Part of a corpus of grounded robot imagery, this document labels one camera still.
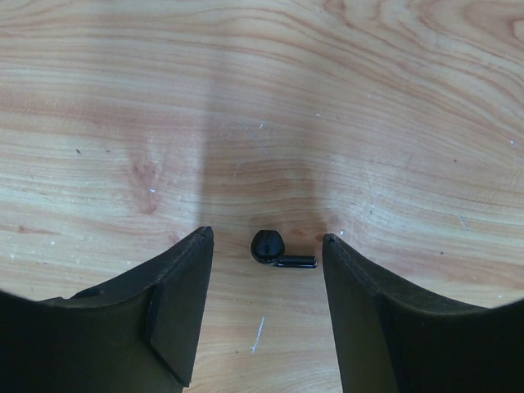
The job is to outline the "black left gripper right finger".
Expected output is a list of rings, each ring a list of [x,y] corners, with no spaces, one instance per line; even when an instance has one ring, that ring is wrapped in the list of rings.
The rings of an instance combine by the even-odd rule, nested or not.
[[[523,303],[485,308],[428,291],[323,238],[345,392],[520,392]]]

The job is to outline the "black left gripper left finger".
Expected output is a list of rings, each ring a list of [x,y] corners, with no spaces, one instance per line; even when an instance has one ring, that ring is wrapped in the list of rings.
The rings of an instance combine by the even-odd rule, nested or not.
[[[197,354],[214,233],[71,298],[1,294],[4,392],[180,392]]]

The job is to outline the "black earbud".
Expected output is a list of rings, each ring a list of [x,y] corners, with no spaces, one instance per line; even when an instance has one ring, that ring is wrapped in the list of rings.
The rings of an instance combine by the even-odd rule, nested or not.
[[[251,241],[250,251],[255,261],[273,267],[316,269],[318,266],[313,255],[287,255],[282,236],[276,230],[260,230]]]

